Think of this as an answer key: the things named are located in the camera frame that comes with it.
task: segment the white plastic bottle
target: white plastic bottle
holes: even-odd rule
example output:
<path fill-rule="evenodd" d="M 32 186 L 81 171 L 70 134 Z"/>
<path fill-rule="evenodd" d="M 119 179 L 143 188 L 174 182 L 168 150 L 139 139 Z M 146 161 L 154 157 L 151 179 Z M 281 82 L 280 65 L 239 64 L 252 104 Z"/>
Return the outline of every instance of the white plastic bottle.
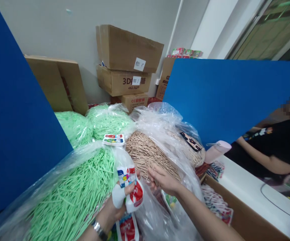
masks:
<path fill-rule="evenodd" d="M 127 213 L 135 212 L 142 205 L 144 194 L 144 188 L 136 175 L 135 165 L 118 167 L 117 173 L 121 187 L 126 187 L 133 182 L 135 183 L 134 190 L 126 197 L 125 202 Z"/>

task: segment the wrist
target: wrist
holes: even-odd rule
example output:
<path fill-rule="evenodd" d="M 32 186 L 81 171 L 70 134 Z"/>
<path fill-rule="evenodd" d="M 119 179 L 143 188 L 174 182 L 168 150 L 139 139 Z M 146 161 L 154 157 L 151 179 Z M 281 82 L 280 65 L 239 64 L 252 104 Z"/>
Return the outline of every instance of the wrist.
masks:
<path fill-rule="evenodd" d="M 185 187 L 180 182 L 177 182 L 177 184 L 175 185 L 175 189 L 174 189 L 175 197 L 177 199 L 179 199 L 180 194 L 182 193 L 183 188 L 185 188 Z"/>
<path fill-rule="evenodd" d="M 96 215 L 95 219 L 106 234 L 109 233 L 116 221 L 105 207 Z"/>

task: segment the pink water bottle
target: pink water bottle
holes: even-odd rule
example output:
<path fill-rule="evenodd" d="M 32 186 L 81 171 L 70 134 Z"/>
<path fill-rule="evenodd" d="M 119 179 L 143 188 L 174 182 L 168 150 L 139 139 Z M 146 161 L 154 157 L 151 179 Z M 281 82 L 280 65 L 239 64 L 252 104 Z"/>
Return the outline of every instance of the pink water bottle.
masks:
<path fill-rule="evenodd" d="M 204 162 L 211 164 L 221 155 L 227 153 L 231 148 L 232 146 L 225 141 L 216 142 L 206 151 Z"/>

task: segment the black cable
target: black cable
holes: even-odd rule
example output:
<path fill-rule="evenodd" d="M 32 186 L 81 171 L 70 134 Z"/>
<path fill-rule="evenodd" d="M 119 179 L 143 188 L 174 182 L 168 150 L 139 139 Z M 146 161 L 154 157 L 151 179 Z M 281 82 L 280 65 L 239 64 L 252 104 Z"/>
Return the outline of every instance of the black cable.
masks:
<path fill-rule="evenodd" d="M 262 192 L 262 189 L 263 189 L 263 187 L 265 186 L 267 184 L 267 182 L 265 182 L 263 185 L 262 185 L 262 187 L 260 188 L 260 191 L 261 191 L 261 193 L 263 194 L 263 196 L 270 202 L 270 203 L 272 203 L 274 206 L 276 206 L 278 209 L 280 209 L 281 211 L 283 211 L 283 212 L 285 212 L 287 215 L 289 215 L 290 216 L 290 214 L 289 213 L 287 213 L 286 211 L 284 211 L 283 209 L 281 209 L 280 207 L 278 207 L 277 205 L 275 205 L 270 199 L 268 199 L 265 195 L 264 195 L 264 193 Z"/>

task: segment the wristwatch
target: wristwatch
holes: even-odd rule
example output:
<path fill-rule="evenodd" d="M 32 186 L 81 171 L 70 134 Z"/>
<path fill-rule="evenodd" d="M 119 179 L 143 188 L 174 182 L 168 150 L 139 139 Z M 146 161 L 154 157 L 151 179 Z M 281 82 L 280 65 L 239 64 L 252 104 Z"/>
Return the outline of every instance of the wristwatch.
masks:
<path fill-rule="evenodd" d="M 95 229 L 95 231 L 97 232 L 99 238 L 102 241 L 107 241 L 107 234 L 104 233 L 104 231 L 102 230 L 100 224 L 96 221 L 96 219 L 94 219 L 94 221 L 91 224 L 93 226 L 93 228 Z"/>

